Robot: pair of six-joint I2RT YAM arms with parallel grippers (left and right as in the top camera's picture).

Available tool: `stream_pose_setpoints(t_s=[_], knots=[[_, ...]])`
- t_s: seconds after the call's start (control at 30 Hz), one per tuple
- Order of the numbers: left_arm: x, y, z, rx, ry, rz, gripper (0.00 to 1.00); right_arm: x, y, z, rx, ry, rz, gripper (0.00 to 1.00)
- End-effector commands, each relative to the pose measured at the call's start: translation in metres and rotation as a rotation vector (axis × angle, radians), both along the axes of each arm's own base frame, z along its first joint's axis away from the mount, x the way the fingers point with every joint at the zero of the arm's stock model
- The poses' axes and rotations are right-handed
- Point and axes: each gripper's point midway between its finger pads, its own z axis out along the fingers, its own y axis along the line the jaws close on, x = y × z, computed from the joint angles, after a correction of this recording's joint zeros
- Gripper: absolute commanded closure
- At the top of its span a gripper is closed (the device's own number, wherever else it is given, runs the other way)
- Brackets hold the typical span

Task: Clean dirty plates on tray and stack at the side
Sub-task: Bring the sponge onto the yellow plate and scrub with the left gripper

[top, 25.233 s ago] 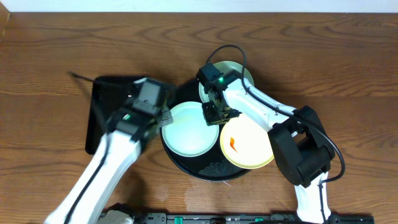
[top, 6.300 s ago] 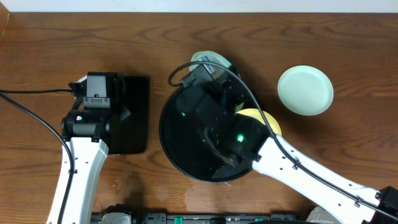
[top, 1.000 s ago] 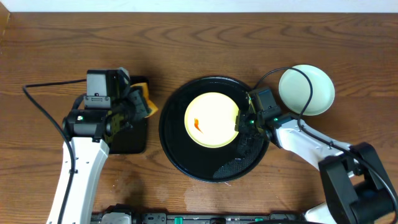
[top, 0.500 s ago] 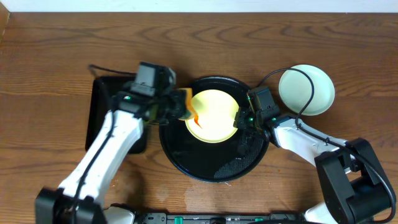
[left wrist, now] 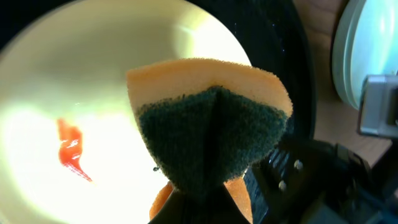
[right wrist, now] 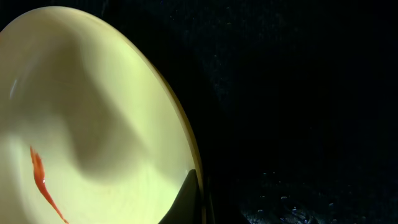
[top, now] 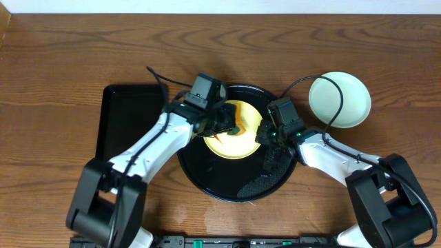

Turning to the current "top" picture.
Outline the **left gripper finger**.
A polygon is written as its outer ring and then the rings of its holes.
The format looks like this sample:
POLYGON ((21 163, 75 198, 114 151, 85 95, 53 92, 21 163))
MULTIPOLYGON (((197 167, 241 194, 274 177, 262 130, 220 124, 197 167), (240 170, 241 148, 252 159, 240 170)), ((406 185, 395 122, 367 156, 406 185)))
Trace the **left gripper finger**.
POLYGON ((214 137, 218 134, 222 134, 227 132, 227 129, 211 129, 211 130, 204 130, 201 133, 198 133, 198 136, 200 137, 214 137))
POLYGON ((222 126, 236 125, 237 107, 233 103, 225 103, 220 107, 220 124, 222 126))

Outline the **orange green sponge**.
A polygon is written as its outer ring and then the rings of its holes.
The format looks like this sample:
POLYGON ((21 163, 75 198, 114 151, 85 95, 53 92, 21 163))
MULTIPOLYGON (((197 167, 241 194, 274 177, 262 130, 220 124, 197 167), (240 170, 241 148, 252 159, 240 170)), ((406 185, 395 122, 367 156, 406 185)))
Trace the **orange green sponge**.
POLYGON ((236 106, 235 112, 235 127, 227 132, 229 136, 240 136, 246 132, 246 127, 242 120, 242 107, 240 103, 234 103, 236 106))

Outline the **yellow plate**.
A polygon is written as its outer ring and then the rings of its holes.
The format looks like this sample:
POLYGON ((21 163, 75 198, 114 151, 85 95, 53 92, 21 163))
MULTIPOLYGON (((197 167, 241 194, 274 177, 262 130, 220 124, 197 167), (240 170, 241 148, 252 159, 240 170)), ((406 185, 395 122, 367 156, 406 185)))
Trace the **yellow plate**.
POLYGON ((227 103, 240 103, 242 120, 246 132, 240 136, 229 136, 227 132, 214 137, 205 137, 205 144, 216 155, 228 159, 240 159, 253 154, 260 146, 255 142, 256 131, 262 116, 251 104, 239 100, 228 100, 227 103))

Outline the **light blue plate front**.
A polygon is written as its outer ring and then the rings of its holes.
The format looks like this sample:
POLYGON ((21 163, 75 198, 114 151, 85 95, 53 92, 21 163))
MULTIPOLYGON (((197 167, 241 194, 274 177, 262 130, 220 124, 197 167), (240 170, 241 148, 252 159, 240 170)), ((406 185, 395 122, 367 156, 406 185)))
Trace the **light blue plate front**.
MULTIPOLYGON (((371 97, 363 82, 346 72, 328 72, 322 76, 334 81, 343 95, 342 110, 331 126, 350 128, 361 124, 371 109, 371 97)), ((314 115, 328 124, 340 106, 338 89, 326 79, 316 79, 309 90, 309 105, 314 115)))

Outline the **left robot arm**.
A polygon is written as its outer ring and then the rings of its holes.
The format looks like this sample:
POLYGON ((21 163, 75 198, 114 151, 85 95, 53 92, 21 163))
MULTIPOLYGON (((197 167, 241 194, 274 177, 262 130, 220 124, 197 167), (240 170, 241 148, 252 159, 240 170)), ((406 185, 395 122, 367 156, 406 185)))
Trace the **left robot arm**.
POLYGON ((133 146, 105 162, 83 168, 67 217, 67 228, 101 247, 149 247, 142 227, 147 186, 156 173, 197 134, 226 132, 236 125, 237 107, 225 103, 200 110, 174 102, 133 146))

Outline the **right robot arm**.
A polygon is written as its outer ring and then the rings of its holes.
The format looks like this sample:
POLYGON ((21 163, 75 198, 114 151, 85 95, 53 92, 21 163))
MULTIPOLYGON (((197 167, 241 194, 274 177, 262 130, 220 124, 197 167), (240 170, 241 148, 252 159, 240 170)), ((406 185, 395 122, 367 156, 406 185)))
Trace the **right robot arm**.
POLYGON ((357 223, 338 234, 343 247, 415 247, 426 231, 437 238, 437 216, 406 159, 363 154, 300 119, 290 123, 261 121, 256 142, 281 146, 301 164, 319 169, 349 192, 357 223))

